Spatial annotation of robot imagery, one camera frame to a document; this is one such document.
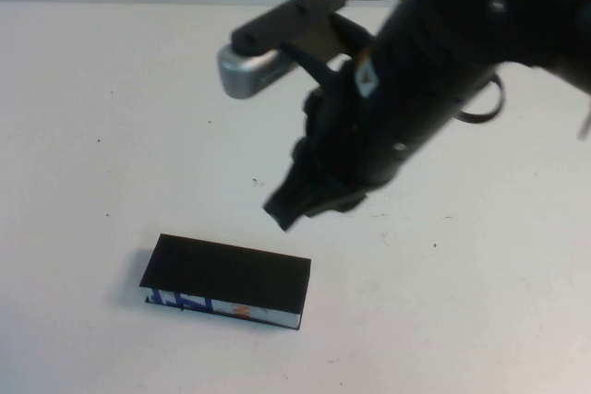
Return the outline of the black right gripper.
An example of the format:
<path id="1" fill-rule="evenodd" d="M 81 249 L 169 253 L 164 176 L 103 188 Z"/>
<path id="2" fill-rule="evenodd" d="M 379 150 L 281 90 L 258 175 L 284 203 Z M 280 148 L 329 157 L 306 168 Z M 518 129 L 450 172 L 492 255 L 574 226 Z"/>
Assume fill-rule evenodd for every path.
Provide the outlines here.
<path id="1" fill-rule="evenodd" d="M 413 21 L 376 36 L 348 19 L 336 28 L 352 58 L 316 75 L 292 169 L 263 206 L 284 232 L 302 215 L 356 208 L 490 81 L 489 66 L 442 50 Z"/>

